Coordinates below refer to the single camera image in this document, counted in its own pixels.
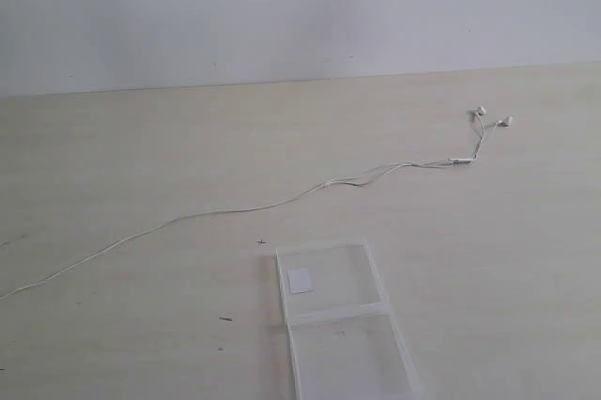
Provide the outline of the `white wired earphones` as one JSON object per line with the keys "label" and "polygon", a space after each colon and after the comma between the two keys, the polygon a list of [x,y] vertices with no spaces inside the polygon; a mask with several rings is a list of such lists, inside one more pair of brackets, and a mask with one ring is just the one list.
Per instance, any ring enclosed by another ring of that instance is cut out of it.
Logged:
{"label": "white wired earphones", "polygon": [[455,166],[462,165],[472,165],[474,164],[480,157],[480,153],[482,152],[483,146],[486,141],[495,133],[497,129],[500,128],[510,128],[515,119],[512,115],[508,115],[503,119],[492,121],[490,123],[484,122],[484,117],[487,114],[487,110],[484,106],[479,106],[476,109],[468,110],[467,115],[470,117],[470,121],[477,126],[477,129],[474,131],[476,136],[478,137],[474,149],[472,153],[468,157],[462,158],[446,158],[444,160],[431,161],[431,162],[391,162],[386,164],[381,164],[379,166],[375,166],[369,169],[366,169],[362,173],[356,176],[351,177],[334,177],[328,180],[325,180],[322,183],[316,184],[314,187],[311,187],[304,192],[300,192],[292,197],[289,197],[285,200],[278,201],[275,203],[266,204],[263,206],[257,207],[246,207],[246,208],[227,208],[227,209],[210,209],[203,210],[199,212],[195,212],[192,214],[187,214],[183,216],[175,217],[171,220],[168,220],[164,223],[160,223],[154,227],[148,228],[144,231],[138,232],[133,235],[126,236],[125,238],[119,239],[104,248],[101,248],[94,252],[93,254],[87,255],[83,258],[76,260],[75,262],[62,267],[61,269],[52,272],[46,275],[44,278],[41,278],[34,283],[29,285],[23,285],[16,288],[13,288],[6,293],[1,295],[1,301],[9,299],[13,296],[22,294],[23,292],[27,292],[32,289],[36,289],[43,285],[48,284],[50,281],[71,272],[74,269],[81,267],[82,265],[91,262],[100,256],[107,254],[115,249],[122,247],[123,245],[127,245],[132,241],[135,241],[139,238],[148,236],[150,234],[156,233],[164,228],[169,226],[173,226],[176,223],[195,220],[205,217],[212,216],[223,216],[223,215],[235,215],[235,214],[246,214],[246,213],[254,213],[260,211],[266,211],[270,209],[279,208],[282,206],[290,205],[295,202],[300,201],[301,199],[310,196],[314,193],[321,192],[327,190],[332,187],[337,186],[347,186],[356,189],[362,189],[367,186],[370,186],[380,179],[391,175],[392,173],[402,170],[402,169],[420,169],[420,170],[442,170],[442,169],[450,169]]}

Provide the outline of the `clear plastic storage box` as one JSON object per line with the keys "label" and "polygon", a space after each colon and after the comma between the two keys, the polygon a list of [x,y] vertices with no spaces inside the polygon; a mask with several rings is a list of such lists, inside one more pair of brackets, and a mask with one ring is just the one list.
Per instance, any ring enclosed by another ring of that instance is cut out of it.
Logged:
{"label": "clear plastic storage box", "polygon": [[365,240],[279,248],[275,259],[297,398],[422,398]]}

